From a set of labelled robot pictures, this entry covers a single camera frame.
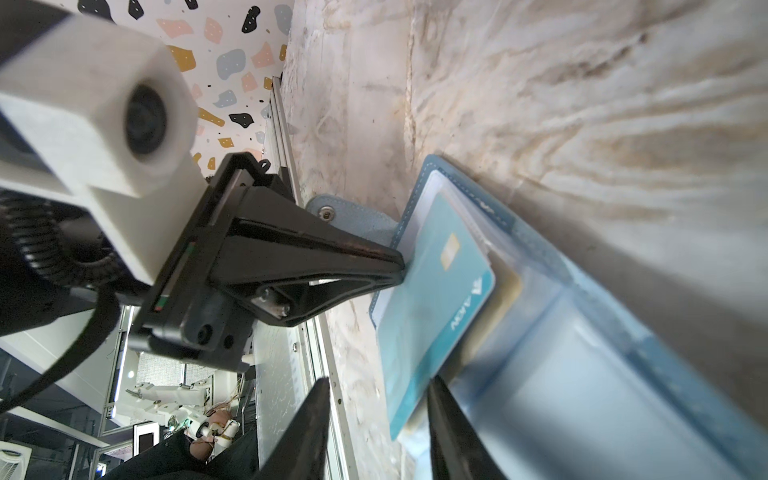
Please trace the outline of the blue leather card holder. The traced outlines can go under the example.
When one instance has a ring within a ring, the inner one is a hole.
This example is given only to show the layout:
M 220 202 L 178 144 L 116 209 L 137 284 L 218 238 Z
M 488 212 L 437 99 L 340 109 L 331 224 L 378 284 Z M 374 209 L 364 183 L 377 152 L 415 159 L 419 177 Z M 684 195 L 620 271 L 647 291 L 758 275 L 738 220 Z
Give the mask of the blue leather card holder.
M 435 376 L 511 479 L 763 479 L 767 431 L 665 346 L 600 283 L 447 160 L 429 156 L 400 220 L 331 195 L 332 226 L 410 262 L 434 197 L 460 202 L 494 268 L 521 277 L 515 304 L 462 370 Z M 430 477 L 427 388 L 389 434 L 377 325 L 395 288 L 328 312 L 363 479 Z

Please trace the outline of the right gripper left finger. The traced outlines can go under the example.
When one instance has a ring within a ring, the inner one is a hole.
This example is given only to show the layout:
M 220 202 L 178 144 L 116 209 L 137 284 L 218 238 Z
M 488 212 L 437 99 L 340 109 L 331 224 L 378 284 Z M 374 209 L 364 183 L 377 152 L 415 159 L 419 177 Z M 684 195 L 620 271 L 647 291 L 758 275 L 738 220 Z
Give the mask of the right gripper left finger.
M 331 383 L 318 379 L 254 479 L 320 480 L 325 477 Z

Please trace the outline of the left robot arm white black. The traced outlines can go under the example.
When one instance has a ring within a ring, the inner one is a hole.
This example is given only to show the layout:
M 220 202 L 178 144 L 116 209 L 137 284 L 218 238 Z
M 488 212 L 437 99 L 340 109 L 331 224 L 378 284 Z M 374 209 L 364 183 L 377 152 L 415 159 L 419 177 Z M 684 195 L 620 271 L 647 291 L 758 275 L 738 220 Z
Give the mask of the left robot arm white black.
M 300 208 L 280 175 L 248 153 L 228 155 L 152 283 L 129 272 L 115 249 L 83 262 L 48 201 L 1 193 L 1 332 L 68 315 L 78 291 L 91 316 L 65 353 L 5 399 L 9 411 L 64 378 L 139 306 L 128 346 L 232 372 L 255 322 L 295 327 L 352 298 L 402 283 L 405 263 L 389 247 L 331 226 Z

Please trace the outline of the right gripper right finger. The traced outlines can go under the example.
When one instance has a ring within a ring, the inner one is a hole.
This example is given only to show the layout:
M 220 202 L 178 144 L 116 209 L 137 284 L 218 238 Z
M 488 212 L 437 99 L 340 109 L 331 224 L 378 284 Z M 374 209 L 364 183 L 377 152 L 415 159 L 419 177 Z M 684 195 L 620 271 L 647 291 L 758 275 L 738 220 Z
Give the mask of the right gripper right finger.
M 439 376 L 428 385 L 427 410 L 433 479 L 506 479 Z

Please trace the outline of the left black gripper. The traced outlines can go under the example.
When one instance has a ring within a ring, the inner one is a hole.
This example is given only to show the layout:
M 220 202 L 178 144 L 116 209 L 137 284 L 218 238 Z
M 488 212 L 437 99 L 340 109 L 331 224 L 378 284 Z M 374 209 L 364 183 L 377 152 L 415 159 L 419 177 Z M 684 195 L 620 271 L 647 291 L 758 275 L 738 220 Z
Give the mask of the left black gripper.
M 130 349 L 243 373 L 255 316 L 289 325 L 279 289 L 294 279 L 317 284 L 311 317 L 403 282 L 400 252 L 300 208 L 270 167 L 248 152 L 225 157 L 133 320 Z

